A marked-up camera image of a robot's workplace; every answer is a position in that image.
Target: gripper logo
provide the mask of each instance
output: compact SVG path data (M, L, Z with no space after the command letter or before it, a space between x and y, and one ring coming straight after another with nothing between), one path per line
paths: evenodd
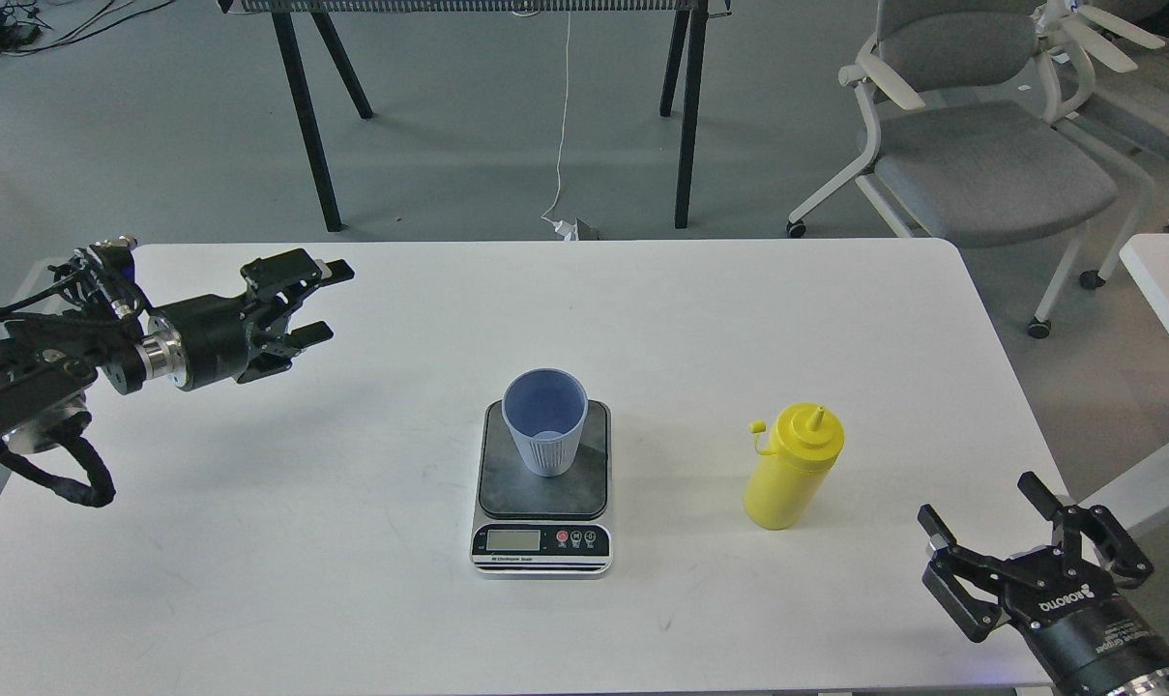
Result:
M1053 609L1059 609L1065 607L1067 604L1081 602L1084 599L1095 599L1095 593L1092 592L1092 586L1086 583L1078 592L1071 592L1070 594L1061 594L1060 598L1053 599L1052 602L1039 602L1040 612L1051 612Z

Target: table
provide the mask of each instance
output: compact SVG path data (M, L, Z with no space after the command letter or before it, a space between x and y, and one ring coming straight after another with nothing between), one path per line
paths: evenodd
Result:
M1169 336L1169 234L1133 235L1120 254ZM1169 442L1093 492L1084 503L1109 507L1136 535L1169 521Z
M286 246L152 246L152 303L240 291ZM1063 489L959 251L934 239L313 243L355 280L286 374L90 393L115 503L0 498L0 694L839 691L1043 684L920 585L960 542L1049 538ZM468 558L485 407L535 366L613 414L615 560L492 580ZM804 517L742 510L747 423L815 400L846 447ZM36 462L65 462L46 454Z
M310 84L305 78L305 67L300 61L300 48L290 13L306 12L313 18L318 34L327 44L327 51L337 71L348 88L355 112L362 119L373 117L368 97L355 78L348 54L339 40L331 21L332 12L362 13L497 13L497 12L590 12L590 9L673 9L675 26L671 46L665 61L665 78L660 96L659 113L671 115L675 88L682 66L683 46L686 44L686 75L683 88L683 128L678 154L678 180L675 193L675 228L685 229L691 206L691 168L696 161L696 131L700 110L700 74L704 67L704 36L708 14L708 0L217 0L222 12L231 12L237 6L244 13L270 13L275 22L283 68L288 74L288 87L292 91L300 136L305 140L305 152L310 156L313 185L321 204L321 215L331 232L344 228L339 216L339 204L331 182L327 156L318 132L318 119L310 97ZM729 0L726 12L729 14Z

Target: digital kitchen scale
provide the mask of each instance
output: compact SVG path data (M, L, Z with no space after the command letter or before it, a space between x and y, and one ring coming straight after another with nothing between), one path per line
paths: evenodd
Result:
M472 564L504 577L596 577L610 567L610 409L588 402L572 468L537 476L523 466L503 420L485 411Z

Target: blue plastic cup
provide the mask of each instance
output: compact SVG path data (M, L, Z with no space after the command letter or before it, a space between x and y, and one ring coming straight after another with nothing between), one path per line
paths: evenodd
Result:
M565 371L526 371L503 395L503 420L523 466L537 476L558 476L572 468L587 414L588 393Z

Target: yellow cap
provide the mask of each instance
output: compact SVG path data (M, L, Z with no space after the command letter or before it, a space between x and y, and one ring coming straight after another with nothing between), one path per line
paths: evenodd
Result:
M774 454L800 470L821 471L832 467L845 439L832 411L818 404L796 404L777 415L769 445Z

